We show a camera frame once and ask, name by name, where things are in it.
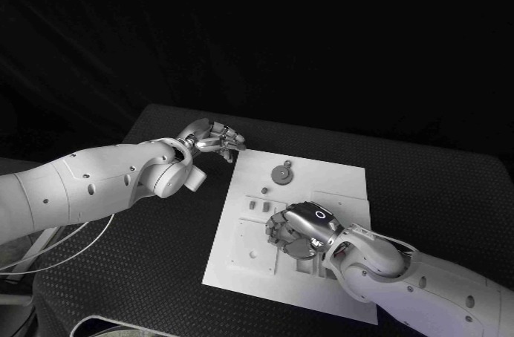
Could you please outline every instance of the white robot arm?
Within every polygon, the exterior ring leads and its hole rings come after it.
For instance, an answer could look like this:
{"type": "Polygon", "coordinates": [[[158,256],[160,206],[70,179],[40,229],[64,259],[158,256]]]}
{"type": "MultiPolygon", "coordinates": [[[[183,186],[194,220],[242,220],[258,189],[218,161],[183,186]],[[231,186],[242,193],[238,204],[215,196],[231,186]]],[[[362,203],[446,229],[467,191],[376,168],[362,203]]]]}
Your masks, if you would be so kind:
{"type": "Polygon", "coordinates": [[[511,290],[358,224],[340,227],[316,203],[290,205],[274,214],[267,235],[294,259],[323,254],[323,267],[350,297],[376,303],[428,337],[514,336],[511,290]]]}
{"type": "Polygon", "coordinates": [[[128,209],[142,197],[168,197],[184,185],[196,191],[205,173],[193,165],[200,152],[228,162],[244,137],[207,119],[176,139],[90,148],[37,168],[0,176],[0,244],[41,229],[83,223],[128,209]]]}

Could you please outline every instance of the textured black mat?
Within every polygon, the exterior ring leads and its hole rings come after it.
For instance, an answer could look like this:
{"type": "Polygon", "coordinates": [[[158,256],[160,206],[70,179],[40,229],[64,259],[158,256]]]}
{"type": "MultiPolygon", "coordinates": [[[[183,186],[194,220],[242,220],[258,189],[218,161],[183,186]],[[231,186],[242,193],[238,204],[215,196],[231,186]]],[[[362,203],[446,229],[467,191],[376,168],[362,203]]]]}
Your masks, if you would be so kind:
{"type": "MultiPolygon", "coordinates": [[[[158,105],[125,143],[174,137],[202,117],[241,131],[251,149],[363,167],[373,230],[514,287],[514,189],[493,157],[158,105]]],[[[66,336],[89,315],[181,337],[417,336],[382,310],[372,326],[200,284],[233,165],[215,154],[194,163],[207,174],[197,192],[142,199],[92,248],[38,274],[43,336],[66,336]]],[[[46,264],[76,252],[105,223],[92,223],[46,264]]]]}

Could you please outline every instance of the cable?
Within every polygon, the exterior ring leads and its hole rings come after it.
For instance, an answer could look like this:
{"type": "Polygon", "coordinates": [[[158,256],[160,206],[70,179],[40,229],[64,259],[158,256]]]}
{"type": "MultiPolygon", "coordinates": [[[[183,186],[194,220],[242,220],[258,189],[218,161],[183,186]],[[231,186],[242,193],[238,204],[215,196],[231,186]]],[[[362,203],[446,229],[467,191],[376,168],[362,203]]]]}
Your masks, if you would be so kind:
{"type": "Polygon", "coordinates": [[[36,254],[33,254],[30,257],[25,257],[25,258],[23,258],[21,260],[15,261],[14,263],[11,263],[11,264],[2,266],[2,267],[0,268],[0,270],[4,270],[4,269],[10,268],[10,267],[14,266],[14,265],[18,265],[21,262],[28,261],[28,260],[33,259],[34,257],[40,256],[43,253],[46,253],[50,249],[53,249],[60,243],[63,243],[63,242],[82,230],[82,228],[88,225],[88,223],[89,223],[89,222],[85,222],[85,223],[77,227],[77,229],[75,229],[75,231],[72,231],[72,232],[66,235],[66,237],[63,237],[63,238],[62,238],[54,244],[51,244],[46,249],[43,249],[40,252],[37,252],[36,254]]]}
{"type": "Polygon", "coordinates": [[[10,335],[10,337],[14,337],[18,334],[18,331],[24,328],[24,326],[27,325],[27,322],[30,321],[31,315],[34,314],[34,307],[31,307],[31,311],[28,314],[27,319],[24,320],[24,322],[21,323],[21,326],[18,327],[18,329],[14,331],[14,333],[10,335]]]}
{"type": "Polygon", "coordinates": [[[63,264],[66,261],[70,261],[96,242],[96,240],[99,239],[101,235],[103,234],[106,227],[109,226],[109,223],[112,222],[112,218],[114,218],[114,214],[109,216],[109,221],[105,224],[105,227],[102,229],[102,231],[99,232],[99,235],[93,238],[93,241],[85,246],[85,248],[75,253],[69,258],[63,259],[59,263],[46,266],[46,268],[37,269],[37,270],[31,270],[30,272],[0,272],[0,275],[23,275],[23,274],[31,274],[33,272],[41,272],[43,270],[47,270],[50,268],[54,268],[56,266],[59,266],[60,264],[63,264]]]}

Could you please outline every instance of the small hole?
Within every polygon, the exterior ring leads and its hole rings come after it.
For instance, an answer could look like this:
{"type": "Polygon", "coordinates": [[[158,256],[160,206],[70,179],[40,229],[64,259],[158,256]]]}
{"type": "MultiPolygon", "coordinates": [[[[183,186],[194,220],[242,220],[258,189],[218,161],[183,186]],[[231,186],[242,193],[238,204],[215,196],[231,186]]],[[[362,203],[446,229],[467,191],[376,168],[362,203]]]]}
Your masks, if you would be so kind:
{"type": "Polygon", "coordinates": [[[425,277],[424,277],[424,276],[421,276],[421,277],[420,277],[420,283],[418,283],[418,286],[420,286],[420,288],[421,288],[421,289],[424,289],[424,288],[425,288],[425,277]]]}
{"type": "Polygon", "coordinates": [[[475,306],[475,298],[469,295],[466,297],[466,306],[472,309],[475,306]]]}
{"type": "Polygon", "coordinates": [[[92,196],[95,192],[96,192],[96,188],[93,187],[93,184],[89,184],[89,186],[88,186],[89,195],[92,196]]]}

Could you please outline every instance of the black background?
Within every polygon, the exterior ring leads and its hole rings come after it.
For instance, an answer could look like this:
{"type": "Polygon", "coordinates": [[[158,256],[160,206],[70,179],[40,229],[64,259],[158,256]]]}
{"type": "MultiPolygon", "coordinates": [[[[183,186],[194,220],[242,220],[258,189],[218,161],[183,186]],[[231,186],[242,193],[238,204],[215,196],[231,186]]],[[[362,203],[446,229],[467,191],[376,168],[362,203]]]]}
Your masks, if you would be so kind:
{"type": "Polygon", "coordinates": [[[0,0],[0,156],[118,143],[158,103],[492,154],[512,175],[511,3],[0,0]]]}

